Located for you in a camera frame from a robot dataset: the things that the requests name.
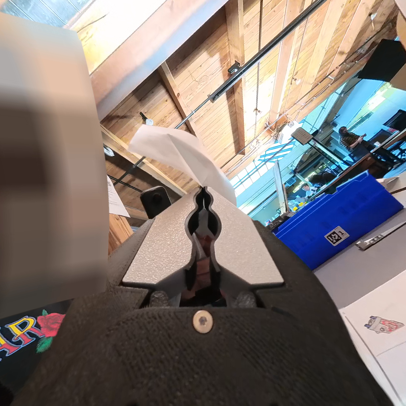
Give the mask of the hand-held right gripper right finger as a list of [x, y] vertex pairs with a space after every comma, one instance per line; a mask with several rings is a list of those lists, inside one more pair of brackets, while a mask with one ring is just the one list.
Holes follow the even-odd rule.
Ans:
[[211, 263], [219, 288], [229, 296], [279, 287], [284, 279], [253, 220], [211, 187], [205, 187], [207, 226], [214, 239]]

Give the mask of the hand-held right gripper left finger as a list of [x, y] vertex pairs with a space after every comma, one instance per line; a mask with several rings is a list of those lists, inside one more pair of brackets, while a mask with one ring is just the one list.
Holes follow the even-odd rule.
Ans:
[[150, 219], [122, 279], [126, 287], [164, 291], [175, 297], [195, 284], [197, 246], [193, 238], [203, 208], [202, 187], [195, 188]]

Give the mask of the toy sticker sheet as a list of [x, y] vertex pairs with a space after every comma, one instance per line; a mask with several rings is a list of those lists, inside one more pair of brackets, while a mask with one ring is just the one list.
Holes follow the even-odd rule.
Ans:
[[168, 165], [209, 186], [233, 205], [236, 195], [230, 181], [196, 136], [173, 128], [141, 125], [128, 145], [128, 151]]

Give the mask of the person's left hand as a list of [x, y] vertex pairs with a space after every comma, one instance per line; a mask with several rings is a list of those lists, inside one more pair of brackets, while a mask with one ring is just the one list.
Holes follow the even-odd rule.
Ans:
[[194, 298], [198, 291], [211, 286], [210, 257], [212, 238], [209, 235], [201, 236], [197, 232], [193, 234], [193, 238], [198, 248], [198, 256], [195, 284], [191, 291], [187, 291], [189, 299]]

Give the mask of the white paper notice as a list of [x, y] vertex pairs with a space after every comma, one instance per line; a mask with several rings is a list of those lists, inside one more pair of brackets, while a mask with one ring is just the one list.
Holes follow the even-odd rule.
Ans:
[[117, 191], [114, 188], [113, 182], [109, 176], [107, 177], [107, 188], [108, 188], [108, 204], [109, 204], [109, 214], [114, 214], [118, 216], [123, 216], [129, 218], [130, 215], [126, 210], [124, 204], [122, 203]]

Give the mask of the blue plastic bin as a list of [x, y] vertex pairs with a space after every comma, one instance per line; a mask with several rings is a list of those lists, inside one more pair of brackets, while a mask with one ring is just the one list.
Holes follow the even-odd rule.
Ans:
[[306, 204], [275, 235], [315, 270], [403, 208], [365, 171]]

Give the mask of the grey toy brick beam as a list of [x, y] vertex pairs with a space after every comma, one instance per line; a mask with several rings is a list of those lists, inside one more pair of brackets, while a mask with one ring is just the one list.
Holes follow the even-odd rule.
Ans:
[[384, 238], [389, 236], [390, 234], [394, 233], [394, 230], [390, 229], [387, 231], [384, 231], [372, 238], [369, 238], [368, 240], [359, 240], [355, 243], [355, 246], [362, 250], [366, 251], [367, 249], [371, 248], [372, 246], [376, 245], [378, 242], [382, 241]]

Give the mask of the sign on stand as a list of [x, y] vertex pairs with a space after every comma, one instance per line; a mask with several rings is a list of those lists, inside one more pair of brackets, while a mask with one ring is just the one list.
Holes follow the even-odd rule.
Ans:
[[296, 128], [292, 132], [291, 137], [298, 141], [301, 145], [309, 144], [310, 141], [314, 138], [312, 134], [304, 130], [302, 127]]

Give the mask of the toy instruction booklet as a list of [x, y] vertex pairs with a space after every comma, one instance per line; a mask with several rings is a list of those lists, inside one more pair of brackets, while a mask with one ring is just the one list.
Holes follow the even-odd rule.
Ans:
[[394, 405], [406, 404], [406, 272], [339, 309], [358, 354]]

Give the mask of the black printed shirt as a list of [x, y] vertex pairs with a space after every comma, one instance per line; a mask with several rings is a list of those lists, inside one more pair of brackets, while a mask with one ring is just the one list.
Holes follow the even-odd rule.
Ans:
[[51, 347], [72, 299], [2, 318], [0, 404], [10, 405]]

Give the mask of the black flag board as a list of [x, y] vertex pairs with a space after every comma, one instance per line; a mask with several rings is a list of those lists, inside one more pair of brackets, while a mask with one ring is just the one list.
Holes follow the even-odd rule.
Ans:
[[358, 79], [390, 82], [406, 63], [406, 51], [397, 40], [382, 39], [358, 73]]

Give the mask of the black ceiling track rail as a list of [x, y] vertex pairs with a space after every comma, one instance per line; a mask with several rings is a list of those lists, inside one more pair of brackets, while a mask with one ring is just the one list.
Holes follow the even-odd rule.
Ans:
[[214, 103], [221, 95], [225, 94], [234, 84], [236, 84], [255, 65], [260, 63], [268, 53], [286, 39], [296, 28], [300, 26], [309, 16], [318, 10], [326, 0], [317, 0], [305, 8], [296, 18], [283, 28], [274, 38], [264, 45], [251, 59], [239, 67], [235, 74], [220, 85], [206, 100]]

